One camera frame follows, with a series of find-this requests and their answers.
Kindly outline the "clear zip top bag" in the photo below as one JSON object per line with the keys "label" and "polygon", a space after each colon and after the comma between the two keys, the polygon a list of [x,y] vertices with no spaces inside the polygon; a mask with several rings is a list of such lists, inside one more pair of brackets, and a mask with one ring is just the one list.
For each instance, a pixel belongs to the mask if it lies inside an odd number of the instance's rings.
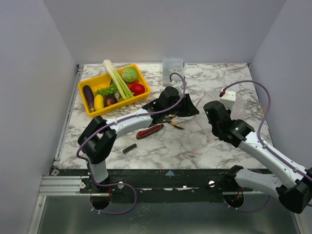
{"label": "clear zip top bag", "polygon": [[[219,92],[218,91],[207,91],[203,94],[203,96],[196,102],[195,107],[199,110],[199,115],[194,117],[195,121],[199,124],[207,123],[208,119],[206,114],[204,113],[203,106],[214,100],[219,100]],[[236,101],[231,110],[231,119],[244,119],[246,117],[247,111],[247,102],[239,95],[236,95]]]}

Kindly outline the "green white leek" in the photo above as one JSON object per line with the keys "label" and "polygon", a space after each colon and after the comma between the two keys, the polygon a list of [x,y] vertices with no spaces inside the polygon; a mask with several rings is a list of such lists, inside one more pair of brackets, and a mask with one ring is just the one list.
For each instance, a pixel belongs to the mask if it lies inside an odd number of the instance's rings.
{"label": "green white leek", "polygon": [[112,78],[113,82],[115,83],[120,95],[124,100],[130,99],[134,97],[128,86],[126,85],[125,81],[122,79],[121,75],[118,73],[115,66],[112,64],[112,62],[108,59],[105,59],[103,61],[103,66],[107,73]]}

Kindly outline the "purple red onion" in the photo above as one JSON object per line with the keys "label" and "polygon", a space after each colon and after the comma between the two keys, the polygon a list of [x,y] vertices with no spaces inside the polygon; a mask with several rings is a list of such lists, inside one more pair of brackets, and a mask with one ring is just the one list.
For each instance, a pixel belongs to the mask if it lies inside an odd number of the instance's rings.
{"label": "purple red onion", "polygon": [[108,107],[118,103],[118,99],[114,95],[107,95],[104,98],[104,107]]}

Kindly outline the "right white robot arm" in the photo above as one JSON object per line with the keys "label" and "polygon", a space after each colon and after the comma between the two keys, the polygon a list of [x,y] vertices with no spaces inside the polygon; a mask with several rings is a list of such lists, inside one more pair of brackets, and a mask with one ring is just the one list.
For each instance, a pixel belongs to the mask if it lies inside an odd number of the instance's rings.
{"label": "right white robot arm", "polygon": [[302,213],[312,199],[312,170],[287,158],[245,121],[232,120],[221,102],[208,102],[203,110],[215,137],[248,153],[271,172],[258,174],[234,166],[224,179],[225,187],[230,191],[242,187],[265,193],[278,199],[289,211]]}

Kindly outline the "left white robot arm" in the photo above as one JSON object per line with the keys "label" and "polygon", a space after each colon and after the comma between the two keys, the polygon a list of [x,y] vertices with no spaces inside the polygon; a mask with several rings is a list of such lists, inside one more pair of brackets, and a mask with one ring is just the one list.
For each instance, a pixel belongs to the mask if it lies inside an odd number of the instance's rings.
{"label": "left white robot arm", "polygon": [[94,117],[78,138],[77,152],[77,157],[80,157],[80,151],[86,155],[84,160],[93,178],[92,188],[98,193],[107,189],[109,175],[105,160],[118,138],[160,124],[170,115],[192,117],[198,114],[189,94],[180,94],[176,88],[167,87],[157,99],[132,114],[113,119]]}

